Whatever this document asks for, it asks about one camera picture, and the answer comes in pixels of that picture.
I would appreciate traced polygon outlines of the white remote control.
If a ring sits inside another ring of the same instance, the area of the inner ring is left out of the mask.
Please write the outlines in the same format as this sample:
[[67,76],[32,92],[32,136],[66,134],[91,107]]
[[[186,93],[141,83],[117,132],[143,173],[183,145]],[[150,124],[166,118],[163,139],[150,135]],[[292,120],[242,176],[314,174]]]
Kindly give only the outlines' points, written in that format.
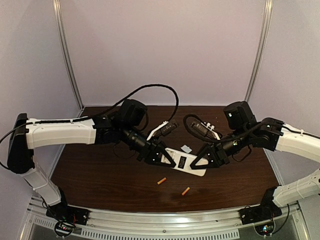
[[168,147],[165,150],[176,164],[172,169],[199,177],[205,175],[206,169],[191,169],[190,165],[196,159],[195,155]]

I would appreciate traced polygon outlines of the orange AA battery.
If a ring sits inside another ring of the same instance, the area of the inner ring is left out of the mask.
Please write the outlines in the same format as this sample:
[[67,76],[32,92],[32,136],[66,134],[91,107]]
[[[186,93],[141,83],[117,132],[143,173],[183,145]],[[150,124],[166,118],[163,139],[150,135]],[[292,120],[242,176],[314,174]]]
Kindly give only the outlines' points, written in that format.
[[181,193],[181,195],[184,196],[189,190],[190,190],[190,187],[187,187],[187,188]]
[[161,180],[159,180],[159,181],[157,182],[157,184],[158,184],[158,185],[161,185],[161,184],[164,183],[166,180],[167,180],[167,178],[164,177],[164,178],[162,178]]

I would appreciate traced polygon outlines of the grey battery compartment cover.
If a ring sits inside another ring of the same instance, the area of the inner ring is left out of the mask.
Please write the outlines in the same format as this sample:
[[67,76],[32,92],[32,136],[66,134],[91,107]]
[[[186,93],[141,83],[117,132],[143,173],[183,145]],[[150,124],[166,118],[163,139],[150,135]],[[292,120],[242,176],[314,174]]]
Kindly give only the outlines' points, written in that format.
[[189,153],[192,152],[192,149],[191,149],[189,146],[187,146],[187,145],[181,146],[180,149],[181,149],[183,152],[187,153],[187,154],[189,154]]

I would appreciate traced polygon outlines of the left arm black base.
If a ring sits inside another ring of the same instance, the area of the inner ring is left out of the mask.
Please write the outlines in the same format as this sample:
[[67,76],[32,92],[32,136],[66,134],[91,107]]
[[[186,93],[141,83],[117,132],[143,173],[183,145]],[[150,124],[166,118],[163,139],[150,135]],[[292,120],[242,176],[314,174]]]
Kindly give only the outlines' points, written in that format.
[[58,238],[65,239],[76,229],[76,225],[85,226],[88,221],[90,211],[86,208],[68,205],[65,193],[61,188],[60,202],[56,205],[48,205],[42,198],[42,206],[46,208],[46,216],[55,219],[53,230]]

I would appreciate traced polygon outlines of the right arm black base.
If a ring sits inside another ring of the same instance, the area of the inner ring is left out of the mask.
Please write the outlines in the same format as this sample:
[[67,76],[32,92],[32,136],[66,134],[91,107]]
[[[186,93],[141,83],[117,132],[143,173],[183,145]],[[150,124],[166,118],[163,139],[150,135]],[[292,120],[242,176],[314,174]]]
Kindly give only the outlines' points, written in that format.
[[281,208],[273,202],[275,190],[276,187],[268,188],[259,205],[245,206],[238,211],[242,225],[267,221],[267,223],[254,227],[256,233],[262,237],[271,237],[277,232],[275,217],[282,215]]

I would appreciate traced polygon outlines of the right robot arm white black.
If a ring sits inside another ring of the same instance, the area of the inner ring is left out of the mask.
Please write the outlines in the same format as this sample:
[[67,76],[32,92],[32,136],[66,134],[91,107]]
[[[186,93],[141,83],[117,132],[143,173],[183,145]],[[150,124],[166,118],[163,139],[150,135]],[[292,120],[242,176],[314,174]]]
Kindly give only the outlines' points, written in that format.
[[[257,121],[248,102],[236,101],[223,109],[231,133],[220,136],[195,114],[183,118],[187,132],[205,144],[190,164],[191,169],[219,168],[229,163],[243,148],[262,148],[269,151],[292,153],[315,162],[320,161],[320,138],[285,122],[267,117]],[[292,202],[320,193],[320,171],[286,185],[269,188],[261,206],[281,208]]]

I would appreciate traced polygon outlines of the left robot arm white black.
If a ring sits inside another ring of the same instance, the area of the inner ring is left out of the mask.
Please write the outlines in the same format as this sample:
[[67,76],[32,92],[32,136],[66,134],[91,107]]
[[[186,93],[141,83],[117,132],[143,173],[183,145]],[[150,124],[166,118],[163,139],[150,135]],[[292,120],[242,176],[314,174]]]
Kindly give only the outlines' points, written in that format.
[[18,115],[14,128],[7,133],[9,147],[5,168],[20,175],[49,207],[67,208],[62,190],[49,180],[34,160],[34,149],[53,145],[104,145],[122,141],[138,153],[138,160],[147,164],[173,168],[173,158],[166,145],[145,136],[137,126],[147,114],[147,106],[126,99],[110,114],[59,120],[38,120]]

